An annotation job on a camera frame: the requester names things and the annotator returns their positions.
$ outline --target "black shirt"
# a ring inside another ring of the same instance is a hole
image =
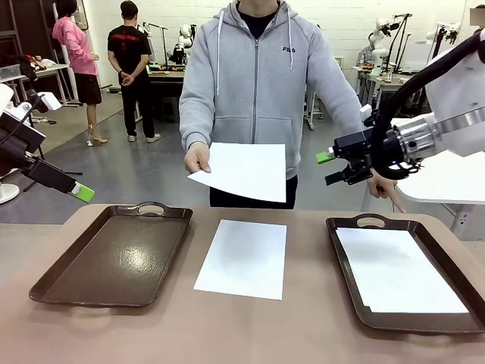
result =
[[[252,17],[239,11],[239,8],[237,11],[239,12],[239,15],[241,15],[241,18],[246,22],[252,36],[254,36],[256,39],[259,39],[259,37],[263,35],[266,27],[274,19],[278,12],[278,10],[276,10],[273,14],[269,14],[265,17]]]
[[[114,53],[123,72],[132,74],[142,60],[142,55],[150,55],[149,40],[135,27],[122,25],[109,33],[108,51]],[[140,76],[148,75],[143,71]]]

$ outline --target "black pants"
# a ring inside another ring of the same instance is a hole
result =
[[[272,210],[293,210],[296,201],[296,189],[298,188],[298,177],[286,182],[286,203],[260,201],[258,199],[247,199],[211,188],[211,207],[228,207],[238,209],[272,209]]]
[[[154,137],[153,103],[148,77],[137,78],[131,85],[122,86],[121,94],[123,96],[124,124],[127,127],[128,135],[136,137],[135,110],[136,102],[138,102],[143,117],[143,133],[147,138]]]

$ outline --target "desk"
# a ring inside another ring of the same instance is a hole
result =
[[[69,309],[30,301],[29,289],[105,207],[79,210],[0,287],[0,362],[483,362],[483,335],[392,334],[358,323],[324,226],[326,218],[355,216],[351,212],[197,208],[160,297],[149,308]],[[423,215],[389,217],[423,223],[485,296],[480,266],[441,222]],[[193,290],[222,218],[288,226],[283,301]]]
[[[388,83],[384,80],[379,80],[380,77],[372,76],[370,74],[365,75],[365,87],[360,90],[360,100],[362,105],[372,105],[372,99],[376,99],[376,109],[380,107],[380,100],[383,93],[395,93],[404,83],[400,80],[410,80],[412,76],[407,76],[404,74],[396,74],[393,77],[393,81]]]
[[[61,93],[61,100],[62,100],[62,105],[66,106],[67,105],[67,100],[66,100],[66,95],[64,93],[64,88],[62,87],[62,82],[61,82],[61,77],[59,76],[59,72],[61,70],[64,70],[66,68],[69,68],[67,64],[57,64],[54,67],[50,67],[47,70],[44,71],[37,71],[36,75],[38,78],[44,78],[44,77],[50,77],[50,76],[55,76],[56,80],[58,81],[58,86],[59,86],[59,92]],[[23,82],[28,81],[29,79],[27,77],[22,78],[22,82],[20,82],[20,88],[22,91],[25,93],[25,90],[23,89]]]
[[[362,84],[365,82],[365,74],[369,74],[370,70],[364,70],[359,66],[352,67],[354,71],[357,71],[357,84],[355,85],[355,93],[357,95],[361,94]]]
[[[159,98],[175,98],[172,99],[172,109],[174,111],[174,120],[178,122],[178,100],[180,95],[182,95],[183,81],[185,78],[185,72],[168,72],[164,74],[163,72],[151,72],[149,71],[149,78],[152,93]],[[162,102],[156,102],[155,107],[160,106],[161,109],[157,110],[164,118],[164,107]]]
[[[484,165],[485,152],[462,158],[446,151],[425,159],[422,170],[397,187],[411,201],[444,205],[455,215],[452,232],[462,239],[474,207],[485,205],[485,176],[480,173]],[[462,206],[455,213],[446,204]]]
[[[65,68],[69,68],[67,64],[57,64],[54,67],[50,67],[47,70],[44,71],[37,71],[36,75],[38,78],[44,78],[44,77],[49,77],[49,76],[55,76],[57,81],[58,81],[58,86],[59,86],[59,91],[61,93],[61,100],[62,100],[62,105],[66,106],[67,105],[67,100],[66,100],[66,95],[64,94],[64,88],[62,87],[62,82],[61,82],[61,77],[59,76],[60,70],[64,70]],[[23,87],[23,83],[28,81],[29,79],[23,75],[21,76],[16,76],[16,77],[10,77],[10,78],[5,78],[1,80],[1,83],[8,83],[12,89],[14,90],[14,97],[15,97],[15,102],[20,103],[20,98],[17,94],[17,88],[15,87],[15,81],[19,81],[19,86],[20,86],[20,91],[22,92],[22,97],[23,100],[27,100],[27,94],[25,92],[25,88]]]

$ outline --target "white paper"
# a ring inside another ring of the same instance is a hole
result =
[[[194,290],[283,299],[286,226],[222,220]]]
[[[286,154],[280,144],[212,143],[209,165],[189,176],[218,190],[271,202],[286,202]]]
[[[372,312],[468,312],[409,232],[339,228],[337,235]]]

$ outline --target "man in black shirt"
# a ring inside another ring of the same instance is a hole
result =
[[[151,55],[149,41],[145,34],[138,31],[138,8],[133,2],[121,4],[124,25],[111,31],[108,37],[108,57],[118,72],[123,95],[124,123],[127,127],[128,141],[136,142],[136,101],[143,116],[143,133],[147,143],[161,139],[153,125],[153,104],[150,95],[149,75],[146,65]]]

